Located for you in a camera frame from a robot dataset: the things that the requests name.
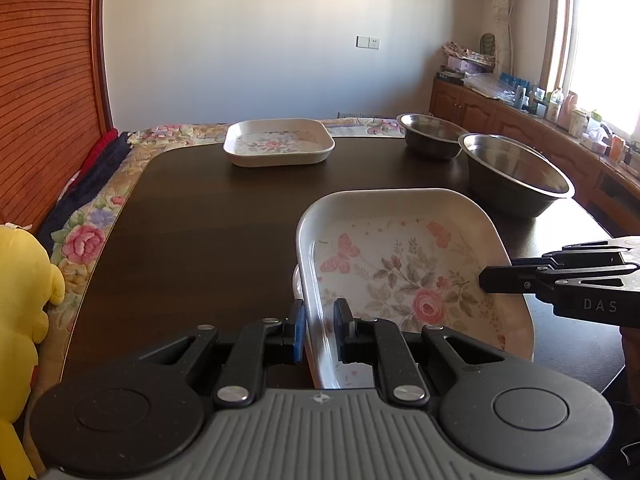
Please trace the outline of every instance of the bowl rim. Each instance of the bowl rim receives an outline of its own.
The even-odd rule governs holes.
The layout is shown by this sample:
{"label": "bowl rim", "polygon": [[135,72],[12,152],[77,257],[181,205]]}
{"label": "bowl rim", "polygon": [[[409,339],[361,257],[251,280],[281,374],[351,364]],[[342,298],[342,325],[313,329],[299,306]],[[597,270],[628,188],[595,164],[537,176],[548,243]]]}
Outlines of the bowl rim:
{"label": "bowl rim", "polygon": [[[476,156],[475,153],[471,152],[471,150],[466,146],[466,142],[465,142],[465,139],[467,139],[470,136],[493,137],[494,139],[497,139],[500,142],[506,142],[508,144],[511,144],[512,146],[516,146],[519,150],[529,152],[531,155],[537,157],[540,161],[551,166],[553,170],[557,171],[560,174],[560,176],[564,179],[564,181],[567,183],[567,186],[569,187],[569,189],[562,193],[556,193],[553,191],[548,191],[546,189],[540,189],[539,187],[532,186],[531,184],[527,184],[526,182],[518,180],[517,178],[513,178],[511,175],[507,175],[506,173],[501,172],[497,168],[494,168],[491,164],[488,164],[487,162],[485,162],[484,160]],[[469,158],[473,159],[474,161],[478,162],[479,164],[481,164],[485,168],[488,168],[494,173],[497,173],[498,175],[506,178],[507,180],[510,180],[511,182],[514,182],[516,184],[519,184],[520,186],[526,187],[527,189],[530,189],[532,191],[538,192],[540,194],[543,194],[552,198],[572,198],[575,195],[574,183],[571,182],[571,180],[555,164],[553,164],[550,160],[547,160],[544,156],[540,155],[534,149],[529,148],[526,145],[523,145],[521,142],[517,142],[517,141],[512,142],[509,137],[505,137],[502,135],[469,133],[469,134],[464,134],[460,136],[460,138],[458,139],[458,143],[460,144],[460,148],[462,148],[462,151],[465,152]]]}
{"label": "bowl rim", "polygon": [[452,124],[453,126],[455,126],[456,128],[460,128],[461,130],[463,130],[464,132],[467,132],[467,130],[465,130],[462,126],[460,126],[459,124],[456,123],[452,123],[450,121],[445,121],[444,119],[441,119],[439,117],[435,117],[435,116],[430,116],[430,115],[425,115],[425,114],[410,114],[410,113],[405,113],[405,114],[400,114],[398,115],[398,117],[396,117],[396,123],[398,123],[398,127],[400,128],[404,128],[405,130],[409,130],[411,132],[413,132],[414,134],[418,134],[418,135],[422,135],[423,137],[427,137],[428,139],[433,139],[433,140],[439,140],[440,142],[446,142],[447,144],[458,144],[458,141],[460,140],[461,136],[464,136],[466,134],[460,134],[460,136],[458,136],[458,138],[456,140],[451,140],[451,139],[443,139],[442,137],[436,137],[430,134],[426,134],[424,132],[421,132],[419,130],[416,130],[415,128],[412,128],[411,126],[407,126],[406,124],[404,124],[402,122],[402,118],[406,115],[414,115],[414,116],[420,116],[420,117],[427,117],[430,119],[436,119],[437,121],[440,121],[441,123],[446,123],[446,124]]}

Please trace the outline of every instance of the stainless steel bowl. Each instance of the stainless steel bowl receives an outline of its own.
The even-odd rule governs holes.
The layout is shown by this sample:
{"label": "stainless steel bowl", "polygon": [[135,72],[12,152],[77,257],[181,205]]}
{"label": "stainless steel bowl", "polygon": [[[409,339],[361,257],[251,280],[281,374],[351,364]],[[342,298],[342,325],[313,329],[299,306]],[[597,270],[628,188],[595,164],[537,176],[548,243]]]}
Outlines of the stainless steel bowl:
{"label": "stainless steel bowl", "polygon": [[398,124],[404,128],[406,145],[431,158],[454,158],[460,153],[458,138],[468,134],[457,124],[427,115],[401,114]]}
{"label": "stainless steel bowl", "polygon": [[469,185],[503,212],[535,218],[558,198],[571,198],[574,185],[532,148],[502,136],[466,134],[460,147],[468,155]]}

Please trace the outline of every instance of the black tabletop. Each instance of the black tabletop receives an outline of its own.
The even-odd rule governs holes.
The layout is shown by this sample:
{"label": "black tabletop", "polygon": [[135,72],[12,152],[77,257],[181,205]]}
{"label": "black tabletop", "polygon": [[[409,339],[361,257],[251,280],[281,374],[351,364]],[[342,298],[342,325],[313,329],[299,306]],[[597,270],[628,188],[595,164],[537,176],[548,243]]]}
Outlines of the black tabletop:
{"label": "black tabletop", "polygon": [[[466,158],[418,158],[404,140],[338,138],[326,162],[238,168],[222,145],[181,148],[146,167],[113,227],[82,302],[65,362],[75,374],[199,323],[223,330],[284,316],[298,220],[345,189],[443,187],[468,194]],[[484,208],[513,258],[607,238],[574,200],[533,220]],[[534,359],[601,390],[623,366],[616,327],[560,319],[527,298]],[[311,387],[305,366],[270,370],[273,386]]]}

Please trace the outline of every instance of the red cloth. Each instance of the red cloth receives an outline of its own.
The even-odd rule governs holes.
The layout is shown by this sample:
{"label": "red cloth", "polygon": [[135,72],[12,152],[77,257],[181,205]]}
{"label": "red cloth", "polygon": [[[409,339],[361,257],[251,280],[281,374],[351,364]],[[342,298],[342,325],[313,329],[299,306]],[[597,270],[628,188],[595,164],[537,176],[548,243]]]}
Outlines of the red cloth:
{"label": "red cloth", "polygon": [[80,182],[85,177],[85,175],[89,173],[89,170],[91,170],[91,168],[94,166],[95,161],[98,160],[98,157],[100,156],[102,151],[117,138],[118,131],[115,128],[112,128],[102,137],[100,137],[100,140],[98,140],[98,142],[96,142],[91,148],[89,155],[86,156],[86,159],[82,163],[82,167],[80,168],[78,176],[73,181],[70,187],[75,187],[78,182]]}

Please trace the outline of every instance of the switch plate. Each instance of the switch plate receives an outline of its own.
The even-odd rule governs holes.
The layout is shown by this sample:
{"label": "switch plate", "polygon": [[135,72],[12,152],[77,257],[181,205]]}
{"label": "switch plate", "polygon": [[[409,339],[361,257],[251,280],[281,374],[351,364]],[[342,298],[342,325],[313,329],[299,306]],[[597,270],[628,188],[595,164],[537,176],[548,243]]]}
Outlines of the switch plate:
{"label": "switch plate", "polygon": [[360,48],[369,48],[369,37],[356,36],[356,46],[359,46]]}

